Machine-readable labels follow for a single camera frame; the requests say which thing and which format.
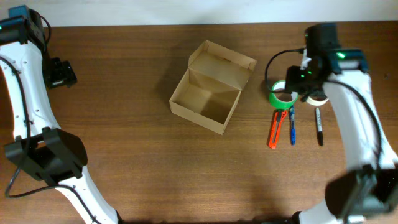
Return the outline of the cream masking tape roll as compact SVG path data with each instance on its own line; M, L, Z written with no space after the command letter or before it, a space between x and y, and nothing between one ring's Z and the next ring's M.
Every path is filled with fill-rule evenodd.
M321 106L324 105L326 102L328 102L328 98L325 98L323 100L318 100L318 99L314 99L312 97L308 97L306 100L306 103L312 105L312 106Z

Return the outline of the black marker pen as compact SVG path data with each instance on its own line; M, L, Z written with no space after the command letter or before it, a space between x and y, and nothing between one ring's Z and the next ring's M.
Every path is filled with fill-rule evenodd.
M324 145L324 142L323 142L323 129L322 129L322 121L321 121L319 108L315 108L315 116L316 116L316 119L317 119L317 139L318 139L318 144L320 146L323 146Z

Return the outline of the green tape roll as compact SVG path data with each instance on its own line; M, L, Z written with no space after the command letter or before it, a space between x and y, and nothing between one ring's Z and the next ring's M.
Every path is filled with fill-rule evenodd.
M299 98L299 94L297 92L292 92L290 94L291 100L290 101L283 101L280 100L278 97L276 97L276 91L277 90L284 90L285 88L286 81L285 80L279 80L275 82L271 88L270 94L269 94L269 103L275 108L275 109L289 109Z

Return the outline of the orange utility knife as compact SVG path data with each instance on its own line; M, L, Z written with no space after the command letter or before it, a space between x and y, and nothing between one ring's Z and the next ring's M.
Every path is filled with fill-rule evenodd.
M283 123L285 117L287 116L287 114L288 114L287 110L276 109L274 111L272 124L271 124L271 131L270 131L269 140L267 143L267 145L271 149L275 149L277 147L280 129L281 129L282 123Z

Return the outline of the brown cardboard box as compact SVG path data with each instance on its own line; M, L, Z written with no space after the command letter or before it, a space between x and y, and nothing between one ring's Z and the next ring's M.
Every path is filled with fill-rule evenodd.
M169 99L173 114L222 135L257 60L204 41Z

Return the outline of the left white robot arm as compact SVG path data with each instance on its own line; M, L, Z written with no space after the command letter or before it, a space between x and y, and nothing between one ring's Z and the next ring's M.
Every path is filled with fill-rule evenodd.
M47 20L26 5L12 7L1 20L1 71L14 119L14 141L4 146L17 169L5 189L6 198L22 198L44 190L62 193L85 223L122 223L88 172L81 139L61 129L47 90L77 82L67 61L49 55Z

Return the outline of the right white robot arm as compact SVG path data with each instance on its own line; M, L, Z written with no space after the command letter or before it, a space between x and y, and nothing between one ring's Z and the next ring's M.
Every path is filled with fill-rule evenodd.
M343 141L346 173L328 183L321 203L294 215L297 223L362 223L397 208L397 154L390 147L371 91L369 66L359 49L341 47L336 25L305 31L301 66L291 66L285 92L325 95Z

